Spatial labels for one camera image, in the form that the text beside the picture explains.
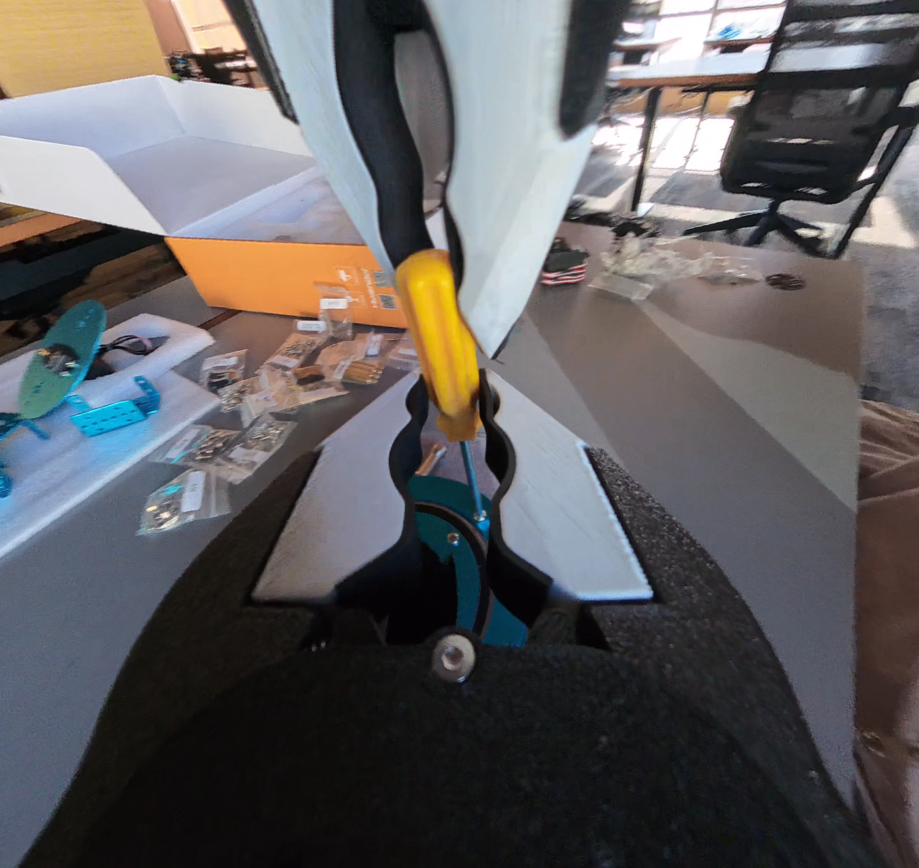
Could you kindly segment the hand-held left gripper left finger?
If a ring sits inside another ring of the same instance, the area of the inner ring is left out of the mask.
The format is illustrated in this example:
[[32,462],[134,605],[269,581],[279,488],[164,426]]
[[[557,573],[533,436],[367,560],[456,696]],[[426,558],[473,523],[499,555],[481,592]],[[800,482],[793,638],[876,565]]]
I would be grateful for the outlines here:
[[418,589],[423,549],[409,483],[428,411],[403,375],[325,438],[251,597],[261,604],[397,604]]

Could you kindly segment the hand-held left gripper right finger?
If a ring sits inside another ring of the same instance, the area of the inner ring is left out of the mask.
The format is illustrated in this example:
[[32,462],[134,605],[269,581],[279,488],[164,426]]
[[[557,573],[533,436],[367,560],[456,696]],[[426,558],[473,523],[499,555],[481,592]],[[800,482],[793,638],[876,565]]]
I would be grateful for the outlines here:
[[548,600],[650,601],[653,591],[588,455],[587,444],[493,370],[480,415],[495,562]]

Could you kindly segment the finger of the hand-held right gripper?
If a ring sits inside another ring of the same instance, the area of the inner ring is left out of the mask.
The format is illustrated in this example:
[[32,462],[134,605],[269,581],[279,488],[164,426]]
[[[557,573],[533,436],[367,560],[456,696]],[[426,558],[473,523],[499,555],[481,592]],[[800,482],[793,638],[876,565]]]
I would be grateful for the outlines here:
[[369,0],[250,0],[307,146],[382,269],[428,249],[392,29]]
[[423,0],[446,64],[453,152],[446,206],[459,308],[493,357],[523,312],[583,170],[592,131],[565,137],[572,0]]

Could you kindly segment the blue round metal turntable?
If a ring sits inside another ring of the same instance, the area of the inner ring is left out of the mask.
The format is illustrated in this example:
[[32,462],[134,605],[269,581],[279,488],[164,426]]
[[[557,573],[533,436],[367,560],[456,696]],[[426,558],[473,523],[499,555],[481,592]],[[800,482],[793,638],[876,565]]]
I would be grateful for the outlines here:
[[488,533],[478,527],[468,484],[415,475],[409,492],[422,544],[454,575],[455,625],[487,645],[525,645],[527,627],[499,602],[488,584]]

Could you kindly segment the yellow-handled screwdriver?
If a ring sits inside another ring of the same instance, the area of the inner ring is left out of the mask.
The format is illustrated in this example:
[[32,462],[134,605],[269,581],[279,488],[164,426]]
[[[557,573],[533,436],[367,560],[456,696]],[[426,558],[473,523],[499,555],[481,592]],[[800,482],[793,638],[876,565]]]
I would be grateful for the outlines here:
[[487,534],[490,521],[471,453],[482,427],[476,343],[459,311],[448,253],[426,249],[412,254],[399,264],[395,279],[428,396],[437,407],[437,425],[450,442],[460,445],[473,518]]

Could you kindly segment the pile of small hardware bags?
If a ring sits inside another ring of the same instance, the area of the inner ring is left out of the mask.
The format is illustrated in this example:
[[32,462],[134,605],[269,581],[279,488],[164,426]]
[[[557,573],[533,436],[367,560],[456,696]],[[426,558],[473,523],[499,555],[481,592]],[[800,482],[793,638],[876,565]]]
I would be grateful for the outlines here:
[[229,514],[231,486],[245,482],[280,451],[301,410],[375,386],[388,364],[415,362],[409,334],[370,330],[336,339],[318,327],[298,323],[248,378],[238,374],[244,353],[204,363],[202,376],[208,383],[224,385],[221,414],[237,415],[239,426],[191,424],[154,450],[151,460],[174,467],[176,473],[144,502],[137,536],[173,532]]

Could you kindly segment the orange white cardboard box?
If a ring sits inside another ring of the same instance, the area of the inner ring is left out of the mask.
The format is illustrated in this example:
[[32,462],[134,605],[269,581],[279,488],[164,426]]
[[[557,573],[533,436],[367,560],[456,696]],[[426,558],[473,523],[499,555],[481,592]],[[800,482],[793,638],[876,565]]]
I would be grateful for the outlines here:
[[1,0],[2,204],[163,237],[208,305],[406,324],[268,91],[167,74],[144,0]]

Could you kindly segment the black mesh office chair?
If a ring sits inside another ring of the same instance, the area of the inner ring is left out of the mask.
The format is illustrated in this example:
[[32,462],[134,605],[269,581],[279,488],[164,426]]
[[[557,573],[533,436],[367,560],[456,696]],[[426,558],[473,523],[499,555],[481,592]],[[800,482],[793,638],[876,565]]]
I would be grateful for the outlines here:
[[[779,233],[804,254],[839,259],[917,127],[903,99],[917,80],[918,0],[787,0],[752,96],[734,111],[722,190],[768,207],[686,229]],[[835,248],[780,212],[788,201],[836,205],[868,192]]]

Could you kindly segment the white foam sheet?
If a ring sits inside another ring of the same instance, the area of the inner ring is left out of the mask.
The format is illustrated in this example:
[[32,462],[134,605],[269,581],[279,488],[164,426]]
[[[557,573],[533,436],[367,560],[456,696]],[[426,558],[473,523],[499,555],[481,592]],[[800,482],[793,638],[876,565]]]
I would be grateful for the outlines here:
[[[19,429],[2,440],[2,472],[11,480],[10,492],[1,501],[2,556],[216,407],[213,393],[177,372],[179,365],[213,345],[212,334],[143,313],[106,330],[101,343],[108,345],[124,335],[165,341],[148,356],[109,357],[112,374],[75,389],[82,403],[65,401],[36,421],[46,438]],[[72,422],[81,412],[138,399],[142,392],[137,377],[160,395],[158,410],[148,418],[93,436]]]

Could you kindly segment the small clear plastic bag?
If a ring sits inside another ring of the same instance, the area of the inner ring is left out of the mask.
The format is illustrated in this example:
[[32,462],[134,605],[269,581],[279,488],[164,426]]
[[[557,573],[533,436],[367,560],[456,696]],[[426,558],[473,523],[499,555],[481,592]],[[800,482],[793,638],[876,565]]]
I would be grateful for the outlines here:
[[706,265],[698,278],[713,286],[735,287],[758,284],[764,275],[758,264],[742,255],[706,254]]

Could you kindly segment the person's khaki trouser leg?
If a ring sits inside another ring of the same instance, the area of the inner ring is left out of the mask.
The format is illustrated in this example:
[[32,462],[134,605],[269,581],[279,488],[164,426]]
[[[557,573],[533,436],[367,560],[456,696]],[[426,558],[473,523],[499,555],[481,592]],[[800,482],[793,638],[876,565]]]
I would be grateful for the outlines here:
[[861,402],[856,518],[856,762],[879,849],[917,866],[916,412]]

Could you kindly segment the blue round servo plate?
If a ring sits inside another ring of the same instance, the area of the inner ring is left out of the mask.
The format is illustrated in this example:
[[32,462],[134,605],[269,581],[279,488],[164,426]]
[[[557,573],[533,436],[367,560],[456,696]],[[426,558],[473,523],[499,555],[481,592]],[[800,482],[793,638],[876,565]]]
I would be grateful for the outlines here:
[[36,350],[21,380],[18,413],[38,420],[64,403],[86,379],[107,326],[105,307],[86,300],[65,311]]

